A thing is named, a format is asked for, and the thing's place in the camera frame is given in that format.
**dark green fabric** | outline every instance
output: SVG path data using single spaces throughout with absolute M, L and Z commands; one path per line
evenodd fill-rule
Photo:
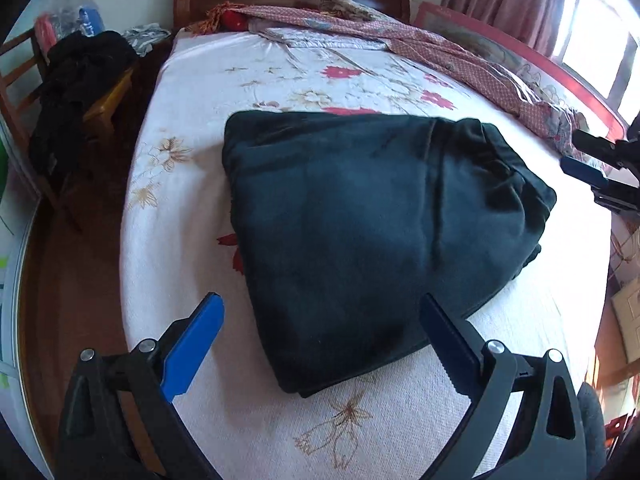
M 222 161 L 264 351 L 302 395 L 425 346 L 427 292 L 480 308 L 536 256 L 556 202 L 473 119 L 239 112 Z

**metal bolt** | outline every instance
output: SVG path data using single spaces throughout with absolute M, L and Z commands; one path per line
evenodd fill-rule
M 559 363 L 560 361 L 562 361 L 562 352 L 556 350 L 555 348 L 552 348 L 551 350 L 549 350 L 549 359 L 551 359 L 555 363 Z
M 504 352 L 504 345 L 500 341 L 496 341 L 495 339 L 493 341 L 489 341 L 486 344 L 486 347 L 492 354 L 501 354 L 502 352 Z
M 95 352 L 92 348 L 87 348 L 80 352 L 80 360 L 87 362 L 94 358 Z
M 143 354 L 151 352 L 154 348 L 156 348 L 156 342 L 153 339 L 145 339 L 138 345 L 138 350 Z

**chair backrest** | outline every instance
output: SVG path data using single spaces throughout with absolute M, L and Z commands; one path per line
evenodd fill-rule
M 24 99 L 22 99 L 17 104 L 11 102 L 7 93 L 7 89 L 34 66 L 38 68 L 40 76 L 44 77 L 47 69 L 47 63 L 44 56 L 42 55 L 42 51 L 35 37 L 35 32 L 32 28 L 0 46 L 1 57 L 2 55 L 27 41 L 31 43 L 31 51 L 33 53 L 33 56 L 11 70 L 11 72 L 9 72 L 8 74 L 0 73 L 0 113 L 4 117 L 4 121 L 9 127 L 9 131 L 14 138 L 14 141 L 16 142 L 18 147 L 23 150 L 24 153 L 27 152 L 27 148 L 29 145 L 29 133 L 24 127 L 21 116 L 27 110 L 27 108 L 29 108 L 34 102 L 38 100 L 40 94 L 40 86 L 31 91 Z

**bed sheet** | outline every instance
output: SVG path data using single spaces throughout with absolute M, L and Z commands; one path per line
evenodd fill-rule
M 180 37 L 130 171 L 122 313 L 132 348 L 187 317 L 206 292 L 224 299 L 222 330 L 175 406 L 225 480 L 419 478 L 468 407 L 430 347 L 308 399 L 279 389 L 241 273 L 221 164 L 226 119 L 245 109 L 495 124 L 558 202 L 540 255 L 470 321 L 514 352 L 558 348 L 579 387 L 604 302 L 610 214 L 586 184 L 562 173 L 556 152 L 468 87 L 395 54 L 290 49 L 250 33 Z M 480 470 L 500 456 L 518 399 L 512 396 Z

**plastic bag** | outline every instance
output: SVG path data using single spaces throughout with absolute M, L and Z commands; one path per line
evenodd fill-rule
M 93 0 L 53 0 L 49 9 L 34 24 L 38 44 L 46 55 L 62 38 L 74 32 L 96 36 L 104 31 L 104 23 Z

